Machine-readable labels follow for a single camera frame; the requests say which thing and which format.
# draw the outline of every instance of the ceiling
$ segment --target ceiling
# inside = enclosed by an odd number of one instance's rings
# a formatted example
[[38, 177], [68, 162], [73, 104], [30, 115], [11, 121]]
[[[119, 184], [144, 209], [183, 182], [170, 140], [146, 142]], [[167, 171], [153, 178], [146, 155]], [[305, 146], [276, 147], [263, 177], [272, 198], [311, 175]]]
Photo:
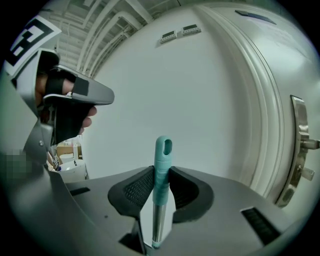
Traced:
[[[52, 0], [40, 16], [62, 30], [56, 44], [60, 63], [94, 77], [110, 54], [137, 30], [167, 10], [204, 0]], [[250, 2], [268, 9], [270, 0], [225, 0]]]

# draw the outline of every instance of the finger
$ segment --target finger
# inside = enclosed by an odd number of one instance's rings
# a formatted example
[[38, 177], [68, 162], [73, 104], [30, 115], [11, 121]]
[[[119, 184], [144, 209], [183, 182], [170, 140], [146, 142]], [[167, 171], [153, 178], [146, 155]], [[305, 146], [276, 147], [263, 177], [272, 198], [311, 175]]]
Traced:
[[42, 98], [46, 92], [46, 83], [47, 83], [48, 75], [47, 74], [39, 74], [36, 76], [35, 80], [35, 103], [37, 106], [40, 105]]
[[95, 106], [93, 106], [92, 108], [90, 108], [87, 117], [92, 117], [97, 113], [97, 108]]
[[75, 84], [68, 79], [64, 79], [63, 86], [62, 86], [62, 94], [66, 95], [67, 93], [71, 92], [74, 88]]
[[79, 131], [79, 135], [81, 135], [84, 131], [85, 131], [85, 129], [81, 127], [81, 129]]
[[90, 117], [86, 117], [82, 122], [82, 127], [86, 128], [86, 127], [89, 127], [91, 124], [92, 124], [92, 121]]

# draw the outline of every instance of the air vent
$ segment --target air vent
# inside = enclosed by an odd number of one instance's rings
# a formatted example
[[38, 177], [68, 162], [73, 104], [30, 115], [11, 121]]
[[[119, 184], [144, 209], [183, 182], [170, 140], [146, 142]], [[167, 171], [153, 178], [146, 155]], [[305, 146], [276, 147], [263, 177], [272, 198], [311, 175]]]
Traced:
[[182, 36], [197, 34], [201, 32], [201, 28], [196, 24], [185, 26], [182, 28]]
[[160, 44], [163, 44], [165, 42], [174, 40], [177, 38], [176, 32], [173, 30], [169, 33], [165, 33], [162, 35], [161, 39], [160, 39]]
[[253, 207], [242, 210], [241, 213], [265, 246], [280, 235], [280, 233], [256, 208]]

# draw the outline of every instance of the teal mop handle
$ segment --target teal mop handle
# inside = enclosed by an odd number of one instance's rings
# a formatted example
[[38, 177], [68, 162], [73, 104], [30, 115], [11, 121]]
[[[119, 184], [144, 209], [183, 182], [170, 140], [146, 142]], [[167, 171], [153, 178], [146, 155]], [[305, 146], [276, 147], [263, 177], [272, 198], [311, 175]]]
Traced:
[[160, 136], [155, 142], [153, 203], [166, 205], [169, 195], [168, 174], [172, 164], [172, 141], [168, 136]]
[[169, 169], [172, 164], [172, 141], [160, 136], [155, 142], [154, 187], [153, 187], [153, 227], [152, 247], [157, 249], [162, 242], [166, 204], [169, 195]]

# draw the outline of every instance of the white wall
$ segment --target white wall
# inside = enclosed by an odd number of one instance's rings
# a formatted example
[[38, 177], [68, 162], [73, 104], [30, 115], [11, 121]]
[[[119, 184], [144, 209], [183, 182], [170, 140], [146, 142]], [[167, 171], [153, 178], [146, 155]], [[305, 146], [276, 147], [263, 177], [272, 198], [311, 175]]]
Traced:
[[[98, 107], [86, 128], [82, 154], [91, 179], [153, 165], [157, 137], [173, 142], [173, 165], [238, 180], [249, 148], [246, 86], [215, 30], [191, 8], [147, 25], [115, 51], [96, 80], [115, 101]], [[171, 30], [197, 24], [202, 32], [159, 45]], [[151, 244], [152, 197], [142, 212]], [[164, 236], [175, 203], [169, 196]]]

